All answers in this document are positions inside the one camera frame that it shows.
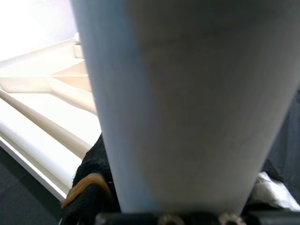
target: white cylinder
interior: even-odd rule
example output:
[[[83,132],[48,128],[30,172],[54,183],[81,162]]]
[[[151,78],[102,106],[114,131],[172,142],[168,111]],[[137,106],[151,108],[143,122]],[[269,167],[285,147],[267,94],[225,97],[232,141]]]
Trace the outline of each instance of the white cylinder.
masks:
[[[299,83],[300,2],[73,3],[123,212],[239,213]]]

